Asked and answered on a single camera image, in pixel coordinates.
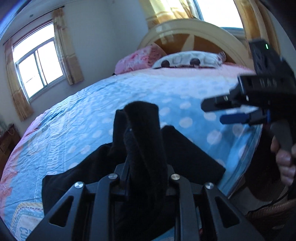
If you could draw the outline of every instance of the white wall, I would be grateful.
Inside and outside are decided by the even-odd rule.
[[[291,66],[293,71],[296,73],[296,50],[291,43],[288,35],[286,34],[285,30],[282,28],[280,23],[277,19],[269,12],[271,20],[273,22],[274,28],[277,33],[281,55],[286,59],[288,64]]]
[[[139,0],[107,0],[118,37],[121,56],[133,53],[148,33]]]
[[[13,106],[7,84],[4,47],[0,43],[0,115],[6,124],[14,123],[21,135],[45,110],[77,91],[111,76],[117,61],[122,57],[106,1],[77,1],[66,4],[63,10],[85,81],[70,86],[65,80],[53,86],[31,102],[34,114],[24,122],[20,122]],[[50,16],[44,16],[34,21],[16,34],[15,40],[49,18]]]

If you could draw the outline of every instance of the metal bolt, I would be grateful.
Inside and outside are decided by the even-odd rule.
[[[214,188],[214,184],[212,184],[212,183],[206,183],[205,184],[205,188],[211,190],[211,189]]]
[[[174,181],[178,181],[180,179],[180,175],[179,174],[172,174],[171,176],[171,179],[173,179]]]
[[[109,176],[108,176],[110,179],[116,179],[116,178],[118,178],[118,175],[116,174],[116,173],[111,173],[111,174],[109,174]]]
[[[74,184],[74,187],[77,188],[77,189],[80,189],[80,188],[83,187],[83,185],[84,185],[83,182],[76,182],[76,183]]]

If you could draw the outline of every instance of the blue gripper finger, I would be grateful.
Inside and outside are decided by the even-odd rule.
[[[222,124],[235,124],[235,123],[247,124],[249,120],[250,120],[250,115],[245,113],[222,115],[220,117],[220,122]]]

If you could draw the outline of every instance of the finger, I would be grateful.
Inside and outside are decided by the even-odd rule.
[[[279,171],[281,175],[294,179],[296,166],[294,165],[291,167],[279,166]]]
[[[280,166],[291,166],[291,154],[285,150],[280,149],[276,155],[276,163]]]
[[[287,186],[291,186],[293,183],[293,179],[289,178],[289,177],[285,177],[285,176],[281,176],[281,181],[283,184],[287,185]]]
[[[296,158],[296,144],[292,147],[292,156]]]
[[[276,137],[273,137],[270,150],[274,153],[278,152],[279,150],[279,142],[277,141]]]

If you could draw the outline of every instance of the blue bedspread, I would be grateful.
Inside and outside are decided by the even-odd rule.
[[[198,69],[174,69],[168,74],[160,69],[113,76],[46,111],[36,127],[25,134],[15,150],[17,155],[12,155],[4,171],[0,207],[5,224],[18,240],[25,240],[43,218],[44,176],[73,168],[100,145],[112,142],[115,111],[136,100],[157,104],[161,126],[175,126],[226,168],[218,187],[229,195],[250,164],[262,127],[222,125],[219,117],[225,111],[201,110],[203,98],[227,93],[235,86],[237,79],[229,71],[247,71],[223,68],[227,71],[212,70],[210,74]],[[249,111],[250,107],[240,110]],[[10,177],[10,172],[17,174]],[[172,234],[171,230],[162,238]]]

